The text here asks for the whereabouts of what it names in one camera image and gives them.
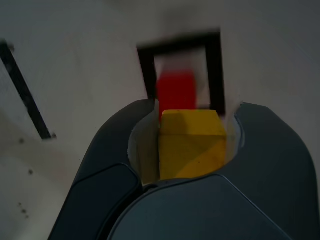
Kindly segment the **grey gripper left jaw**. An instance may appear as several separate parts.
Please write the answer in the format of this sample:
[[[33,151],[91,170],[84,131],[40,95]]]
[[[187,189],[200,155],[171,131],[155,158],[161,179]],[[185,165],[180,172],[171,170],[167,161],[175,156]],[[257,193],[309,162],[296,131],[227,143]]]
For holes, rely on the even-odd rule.
[[[155,109],[137,100],[113,115],[94,136],[49,235],[50,240],[106,240],[121,213],[144,190],[130,164],[129,139]]]

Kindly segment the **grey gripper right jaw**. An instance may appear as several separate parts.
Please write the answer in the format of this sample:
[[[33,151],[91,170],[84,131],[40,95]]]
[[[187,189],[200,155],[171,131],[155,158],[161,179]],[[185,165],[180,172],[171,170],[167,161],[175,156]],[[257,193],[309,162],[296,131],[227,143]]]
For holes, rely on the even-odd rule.
[[[242,103],[234,116],[241,136],[229,163],[148,191],[109,239],[319,239],[317,175],[302,139],[265,106]]]

